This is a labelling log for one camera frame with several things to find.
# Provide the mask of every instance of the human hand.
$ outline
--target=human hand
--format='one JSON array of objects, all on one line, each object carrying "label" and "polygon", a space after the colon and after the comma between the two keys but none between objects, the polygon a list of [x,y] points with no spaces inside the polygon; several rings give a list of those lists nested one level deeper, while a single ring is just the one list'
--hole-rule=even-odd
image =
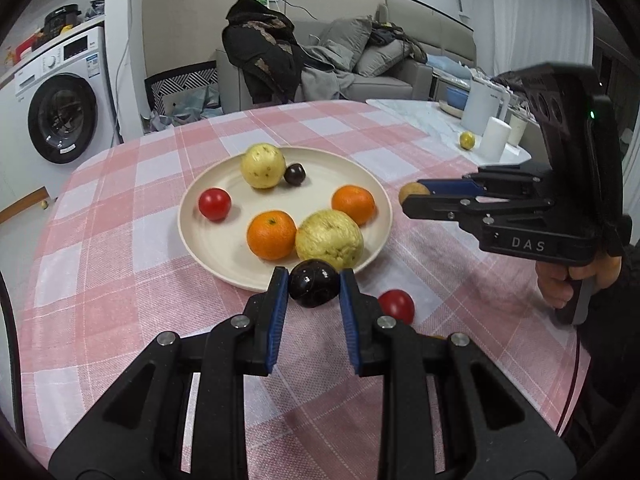
[{"label": "human hand", "polygon": [[595,276],[596,283],[593,290],[595,294],[616,282],[621,267],[622,258],[620,256],[609,256],[606,253],[599,253],[596,259],[585,267],[567,268],[558,264],[536,262],[538,288],[549,305],[553,308],[564,308],[567,301],[574,295],[573,287],[565,281],[567,278],[585,280]]}]

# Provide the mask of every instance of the beige plate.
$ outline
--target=beige plate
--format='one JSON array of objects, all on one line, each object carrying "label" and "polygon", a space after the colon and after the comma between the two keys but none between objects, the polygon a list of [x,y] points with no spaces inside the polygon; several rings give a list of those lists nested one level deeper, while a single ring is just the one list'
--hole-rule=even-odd
[{"label": "beige plate", "polygon": [[440,105],[440,109],[444,113],[447,113],[449,115],[453,115],[454,117],[462,119],[462,114],[464,110],[460,110],[459,108],[454,108],[453,106],[447,104],[446,101],[438,101],[438,104]]},{"label": "beige plate", "polygon": [[[362,226],[364,252],[354,269],[368,266],[386,243],[393,219],[391,202],[376,178],[361,166],[333,153],[311,148],[281,148],[287,165],[299,162],[306,179],[300,187],[289,186],[284,179],[273,189],[252,189],[240,173],[236,155],[201,174],[180,202],[178,231],[196,261],[221,280],[247,290],[266,290],[275,266],[291,270],[300,260],[291,256],[267,262],[255,256],[246,244],[246,229],[259,213],[274,209],[287,212],[297,226],[311,213],[331,207],[331,196],[346,184],[368,189],[376,201],[375,216]],[[210,187],[225,189],[232,208],[222,222],[210,222],[198,210],[198,197]]]}]

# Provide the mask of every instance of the sticker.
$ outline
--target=sticker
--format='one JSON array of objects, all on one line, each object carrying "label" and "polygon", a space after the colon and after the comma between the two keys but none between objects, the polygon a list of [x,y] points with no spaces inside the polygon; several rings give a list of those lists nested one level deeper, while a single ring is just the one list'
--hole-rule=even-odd
[{"label": "sticker", "polygon": [[88,72],[89,77],[93,77],[100,73],[100,60],[98,59],[97,54],[93,54],[86,58],[86,71]]}]

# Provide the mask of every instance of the white cylinder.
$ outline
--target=white cylinder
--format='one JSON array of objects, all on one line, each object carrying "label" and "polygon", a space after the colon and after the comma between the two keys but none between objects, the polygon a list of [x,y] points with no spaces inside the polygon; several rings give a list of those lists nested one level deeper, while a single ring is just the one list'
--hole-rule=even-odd
[{"label": "white cylinder", "polygon": [[527,121],[524,121],[516,115],[512,115],[509,120],[509,126],[511,127],[511,134],[509,135],[507,142],[511,146],[517,146],[524,134],[524,130],[527,128]]},{"label": "white cylinder", "polygon": [[507,123],[495,117],[489,118],[476,153],[489,162],[500,162],[510,133],[511,127]]}]

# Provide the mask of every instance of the white washing machine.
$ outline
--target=white washing machine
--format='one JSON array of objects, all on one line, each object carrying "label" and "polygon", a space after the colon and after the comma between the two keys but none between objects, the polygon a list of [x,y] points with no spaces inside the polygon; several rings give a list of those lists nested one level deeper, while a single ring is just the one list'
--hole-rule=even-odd
[{"label": "white washing machine", "polygon": [[75,168],[118,142],[104,29],[90,28],[50,48],[14,83],[17,113],[28,127],[20,154],[34,180],[56,198]]}]

